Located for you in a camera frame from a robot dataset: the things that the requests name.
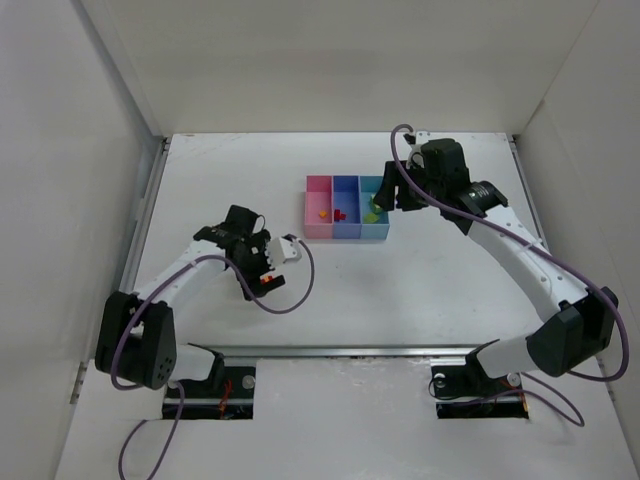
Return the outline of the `green lego brick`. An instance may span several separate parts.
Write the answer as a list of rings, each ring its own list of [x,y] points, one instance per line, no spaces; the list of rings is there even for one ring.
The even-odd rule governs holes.
[[[363,217],[363,223],[364,224],[375,224],[379,220],[380,220],[380,216],[375,214],[375,213],[373,213],[373,212],[368,213]]]
[[[374,213],[379,213],[379,212],[383,211],[382,207],[379,206],[378,204],[376,204],[373,198],[370,199],[369,205],[370,205],[371,210]]]

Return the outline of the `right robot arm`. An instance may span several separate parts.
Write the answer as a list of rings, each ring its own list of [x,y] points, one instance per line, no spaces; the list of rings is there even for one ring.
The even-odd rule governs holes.
[[[542,322],[530,333],[468,353],[453,374],[458,395],[482,395],[511,374],[541,371],[557,378],[605,350],[621,328],[615,294],[540,246],[492,183],[472,180],[459,142],[421,143],[410,132],[404,140],[410,153],[386,162],[374,204],[387,212],[436,207],[504,269]]]

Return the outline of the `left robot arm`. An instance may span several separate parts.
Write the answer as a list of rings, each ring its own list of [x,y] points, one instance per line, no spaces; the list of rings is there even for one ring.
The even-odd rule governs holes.
[[[274,237],[255,228],[257,213],[238,205],[223,222],[204,226],[162,273],[134,292],[113,292],[103,311],[95,353],[96,368],[112,375],[121,389],[162,388],[191,381],[217,386],[221,354],[177,340],[181,311],[216,277],[232,271],[245,300],[262,298],[285,283],[271,273],[300,259],[291,235]]]

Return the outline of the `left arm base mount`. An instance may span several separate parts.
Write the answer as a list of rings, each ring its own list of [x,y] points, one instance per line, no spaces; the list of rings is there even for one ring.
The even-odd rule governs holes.
[[[181,380],[185,392],[181,420],[252,420],[256,387],[255,365],[226,366],[222,379]]]

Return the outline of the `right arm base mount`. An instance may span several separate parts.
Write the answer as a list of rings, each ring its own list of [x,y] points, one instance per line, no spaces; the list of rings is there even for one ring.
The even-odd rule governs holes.
[[[431,367],[428,384],[438,419],[528,419],[528,406],[517,373],[499,378],[471,377],[466,365]]]

